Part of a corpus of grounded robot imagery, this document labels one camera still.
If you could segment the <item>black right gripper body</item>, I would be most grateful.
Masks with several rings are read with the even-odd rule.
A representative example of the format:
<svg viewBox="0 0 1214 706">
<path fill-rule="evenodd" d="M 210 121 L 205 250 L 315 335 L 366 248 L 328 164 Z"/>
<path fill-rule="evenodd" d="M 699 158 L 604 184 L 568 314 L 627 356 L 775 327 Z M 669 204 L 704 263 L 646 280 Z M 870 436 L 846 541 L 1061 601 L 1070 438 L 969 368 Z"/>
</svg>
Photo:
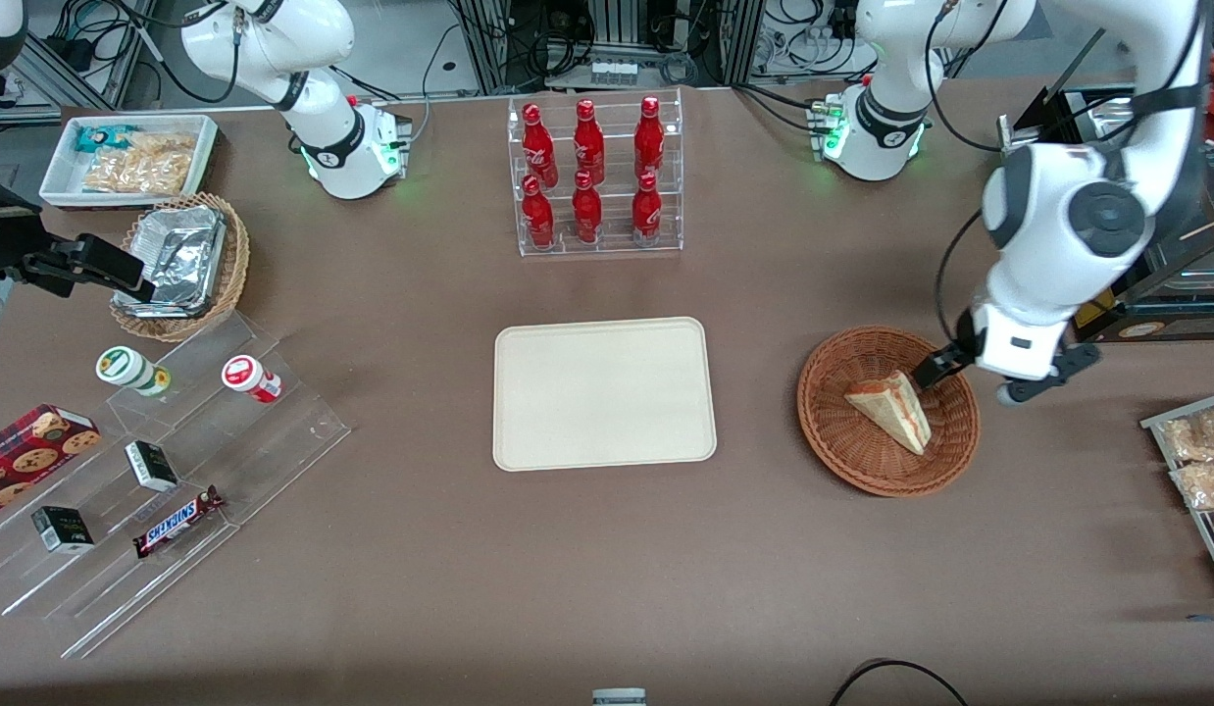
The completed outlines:
<svg viewBox="0 0 1214 706">
<path fill-rule="evenodd" d="M 61 246 L 66 237 L 42 224 L 39 207 L 0 183 L 0 280 L 23 281 L 55 296 L 69 296 L 75 283 L 66 269 Z"/>
</svg>

